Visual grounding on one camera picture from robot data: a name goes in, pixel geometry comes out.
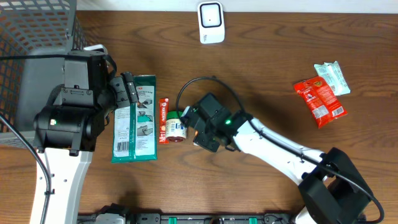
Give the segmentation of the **green white gloves package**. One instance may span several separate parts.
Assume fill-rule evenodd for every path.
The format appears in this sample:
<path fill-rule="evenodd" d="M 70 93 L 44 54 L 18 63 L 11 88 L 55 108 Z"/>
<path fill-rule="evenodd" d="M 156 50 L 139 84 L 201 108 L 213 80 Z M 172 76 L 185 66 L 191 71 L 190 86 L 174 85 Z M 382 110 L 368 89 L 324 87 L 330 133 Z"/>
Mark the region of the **green white gloves package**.
<path fill-rule="evenodd" d="M 115 164 L 157 159 L 155 124 L 156 76 L 134 77 L 138 102 L 117 109 L 111 162 Z"/>

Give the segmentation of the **green lid white jar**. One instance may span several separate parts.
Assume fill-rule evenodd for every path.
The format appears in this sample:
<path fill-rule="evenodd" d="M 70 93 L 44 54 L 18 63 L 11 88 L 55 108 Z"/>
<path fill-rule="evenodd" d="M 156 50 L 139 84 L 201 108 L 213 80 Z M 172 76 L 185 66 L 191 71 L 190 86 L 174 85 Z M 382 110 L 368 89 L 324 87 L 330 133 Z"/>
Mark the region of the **green lid white jar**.
<path fill-rule="evenodd" d="M 165 125 L 165 138 L 169 142 L 183 142 L 187 138 L 187 129 L 180 121 L 182 112 L 169 111 Z"/>

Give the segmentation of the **red snack bag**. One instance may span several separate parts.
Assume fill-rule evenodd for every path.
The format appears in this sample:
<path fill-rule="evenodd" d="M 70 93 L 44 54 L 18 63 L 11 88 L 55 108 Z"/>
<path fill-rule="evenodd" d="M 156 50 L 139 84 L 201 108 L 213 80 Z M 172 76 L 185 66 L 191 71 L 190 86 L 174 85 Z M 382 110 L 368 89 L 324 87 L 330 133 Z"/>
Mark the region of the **red snack bag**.
<path fill-rule="evenodd" d="M 324 78 L 313 77 L 294 84 L 294 90 L 302 97 L 318 128 L 348 114 Z"/>

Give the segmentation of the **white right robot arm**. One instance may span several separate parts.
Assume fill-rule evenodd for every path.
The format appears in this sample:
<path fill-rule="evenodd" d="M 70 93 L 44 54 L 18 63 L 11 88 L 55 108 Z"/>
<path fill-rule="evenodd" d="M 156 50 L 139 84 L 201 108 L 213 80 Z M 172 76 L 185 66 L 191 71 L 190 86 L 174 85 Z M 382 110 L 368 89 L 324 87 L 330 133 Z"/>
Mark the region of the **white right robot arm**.
<path fill-rule="evenodd" d="M 373 193 L 343 151 L 302 146 L 243 110 L 232 114 L 211 93 L 186 107 L 182 120 L 196 131 L 193 141 L 200 147 L 216 152 L 220 146 L 231 146 L 293 181 L 305 206 L 292 223 L 365 223 L 363 210 Z"/>

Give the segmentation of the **mint green wipes pack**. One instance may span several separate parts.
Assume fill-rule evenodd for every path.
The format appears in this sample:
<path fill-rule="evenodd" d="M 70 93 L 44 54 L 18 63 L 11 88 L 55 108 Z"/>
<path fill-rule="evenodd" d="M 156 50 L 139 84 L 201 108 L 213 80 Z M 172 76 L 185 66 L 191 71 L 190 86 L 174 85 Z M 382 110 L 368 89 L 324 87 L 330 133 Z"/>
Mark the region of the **mint green wipes pack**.
<path fill-rule="evenodd" d="M 322 77 L 327 82 L 335 96 L 351 93 L 337 61 L 333 63 L 325 62 L 322 65 L 315 64 L 314 69 L 318 76 Z"/>

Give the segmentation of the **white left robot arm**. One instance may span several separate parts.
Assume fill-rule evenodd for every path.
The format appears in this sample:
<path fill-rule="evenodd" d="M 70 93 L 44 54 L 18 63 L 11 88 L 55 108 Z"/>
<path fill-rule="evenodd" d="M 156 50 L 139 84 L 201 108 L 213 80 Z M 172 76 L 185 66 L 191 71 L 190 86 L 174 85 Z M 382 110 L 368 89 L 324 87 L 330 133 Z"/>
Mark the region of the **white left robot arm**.
<path fill-rule="evenodd" d="M 102 45 L 63 56 L 64 81 L 34 118 L 39 161 L 31 223 L 76 223 L 81 191 L 109 114 L 139 99 L 131 73 Z"/>

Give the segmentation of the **red Nescafe stick sachet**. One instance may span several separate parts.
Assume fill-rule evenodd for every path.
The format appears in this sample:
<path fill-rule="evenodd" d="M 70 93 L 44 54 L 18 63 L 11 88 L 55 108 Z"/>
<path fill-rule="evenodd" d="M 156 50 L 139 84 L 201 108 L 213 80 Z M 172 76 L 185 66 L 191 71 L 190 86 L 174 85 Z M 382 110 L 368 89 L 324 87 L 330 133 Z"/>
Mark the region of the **red Nescafe stick sachet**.
<path fill-rule="evenodd" d="M 161 98 L 159 100 L 159 143 L 168 144 L 169 141 L 166 139 L 166 120 L 167 113 L 169 110 L 169 99 Z"/>

